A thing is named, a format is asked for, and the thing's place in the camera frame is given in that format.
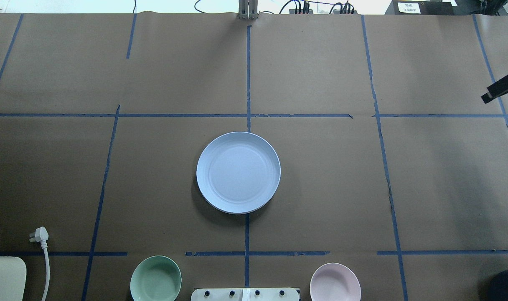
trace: white label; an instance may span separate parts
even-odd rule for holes
[[[402,3],[397,2],[397,5],[399,6],[399,11],[404,13],[421,13],[419,10],[419,4],[418,3]]]

